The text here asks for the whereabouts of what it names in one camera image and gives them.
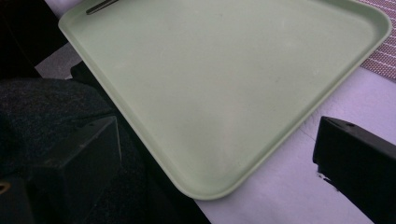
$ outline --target tray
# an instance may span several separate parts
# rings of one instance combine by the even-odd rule
[[[199,200],[237,188],[390,33],[348,0],[86,0],[60,28]]]

